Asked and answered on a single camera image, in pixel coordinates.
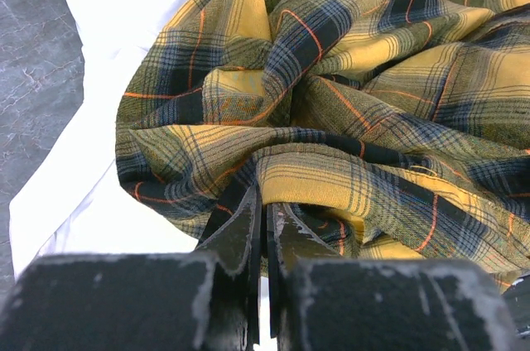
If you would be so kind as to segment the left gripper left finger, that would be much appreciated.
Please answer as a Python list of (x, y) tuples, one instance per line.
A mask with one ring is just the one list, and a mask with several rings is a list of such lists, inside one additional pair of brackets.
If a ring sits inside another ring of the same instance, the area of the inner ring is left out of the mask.
[(193, 252), (42, 257), (1, 313), (4, 350), (250, 350), (259, 341), (261, 201)]

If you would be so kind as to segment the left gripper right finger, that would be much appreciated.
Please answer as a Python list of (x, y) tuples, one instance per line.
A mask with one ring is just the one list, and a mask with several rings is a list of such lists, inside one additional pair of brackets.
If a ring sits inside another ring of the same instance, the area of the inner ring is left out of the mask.
[(270, 333), (280, 350), (521, 350), (488, 275), (465, 260), (342, 257), (287, 204), (267, 207)]

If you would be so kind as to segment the yellow plaid shirt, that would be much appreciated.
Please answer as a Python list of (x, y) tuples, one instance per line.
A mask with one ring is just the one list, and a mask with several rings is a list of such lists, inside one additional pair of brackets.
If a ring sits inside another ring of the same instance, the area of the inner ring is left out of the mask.
[(529, 0), (189, 0), (118, 107), (121, 187), (203, 240), (248, 189), (344, 257), (529, 268)]

